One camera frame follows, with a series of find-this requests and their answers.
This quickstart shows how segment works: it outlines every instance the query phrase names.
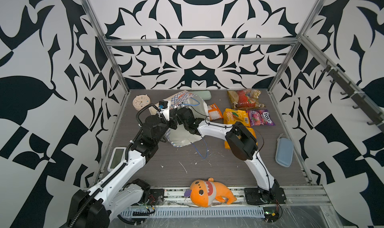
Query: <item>hook rack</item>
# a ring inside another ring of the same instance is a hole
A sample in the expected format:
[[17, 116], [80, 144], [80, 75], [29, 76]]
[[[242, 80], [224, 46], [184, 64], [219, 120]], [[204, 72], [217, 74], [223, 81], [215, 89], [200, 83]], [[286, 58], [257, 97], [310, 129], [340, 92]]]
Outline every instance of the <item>hook rack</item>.
[[383, 111], [362, 91], [344, 72], [338, 67], [328, 65], [322, 73], [327, 72], [333, 80], [331, 83], [337, 83], [344, 92], [342, 95], [348, 95], [355, 103], [354, 109], [361, 109], [370, 119], [368, 125], [376, 125], [384, 133], [384, 115]]

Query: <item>alarm clock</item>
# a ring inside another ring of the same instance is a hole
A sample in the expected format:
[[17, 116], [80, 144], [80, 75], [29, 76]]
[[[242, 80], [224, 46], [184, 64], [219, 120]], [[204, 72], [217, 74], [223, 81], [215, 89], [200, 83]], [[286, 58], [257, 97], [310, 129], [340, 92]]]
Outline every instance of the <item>alarm clock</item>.
[[150, 103], [151, 103], [151, 100], [147, 95], [136, 96], [132, 102], [133, 107], [136, 110], [141, 110], [144, 106], [146, 106]]

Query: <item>blue cord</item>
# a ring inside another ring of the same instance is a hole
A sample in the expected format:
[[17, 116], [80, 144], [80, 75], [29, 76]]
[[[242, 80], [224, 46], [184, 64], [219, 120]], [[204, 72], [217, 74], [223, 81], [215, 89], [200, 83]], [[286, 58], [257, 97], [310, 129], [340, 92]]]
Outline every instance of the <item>blue cord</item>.
[[203, 137], [201, 137], [203, 139], [203, 141], [205, 142], [205, 146], [207, 148], [207, 152], [205, 153], [205, 157], [203, 157], [200, 152], [198, 151], [198, 149], [195, 147], [195, 144], [191, 143], [194, 147], [195, 147], [195, 150], [197, 151], [197, 153], [201, 156], [201, 158], [203, 158], [204, 160], [207, 158], [208, 156], [208, 145], [207, 145], [207, 142], [204, 140]]
[[196, 102], [198, 102], [198, 104], [197, 105], [191, 105], [191, 104], [180, 104], [179, 106], [198, 106], [198, 105], [200, 105], [200, 102], [199, 101], [196, 101]]

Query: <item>black and white patterned wall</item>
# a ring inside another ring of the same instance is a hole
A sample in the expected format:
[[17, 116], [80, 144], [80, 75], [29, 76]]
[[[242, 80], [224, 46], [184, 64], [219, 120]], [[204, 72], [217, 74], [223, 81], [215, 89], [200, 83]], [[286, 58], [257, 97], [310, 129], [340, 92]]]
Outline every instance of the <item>black and white patterned wall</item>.
[[[90, 1], [109, 39], [295, 37], [315, 2]], [[114, 53], [132, 89], [266, 88], [289, 50], [287, 47], [115, 47]]]
[[80, 0], [0, 0], [2, 227], [60, 227], [124, 90]]
[[[384, 0], [327, 0], [309, 34], [383, 107]], [[384, 225], [384, 134], [301, 46], [273, 91], [278, 108], [346, 226]]]

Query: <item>orange plush toy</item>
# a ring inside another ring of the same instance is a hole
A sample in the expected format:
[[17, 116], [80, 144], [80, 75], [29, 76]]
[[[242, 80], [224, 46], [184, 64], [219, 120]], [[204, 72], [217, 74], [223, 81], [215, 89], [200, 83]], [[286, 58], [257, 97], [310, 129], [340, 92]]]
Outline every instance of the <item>orange plush toy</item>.
[[225, 202], [224, 198], [228, 198], [227, 204], [230, 205], [237, 200], [230, 189], [220, 182], [214, 182], [213, 178], [206, 180], [195, 180], [184, 193], [185, 197], [191, 197], [195, 205], [208, 207], [214, 199], [219, 202]]

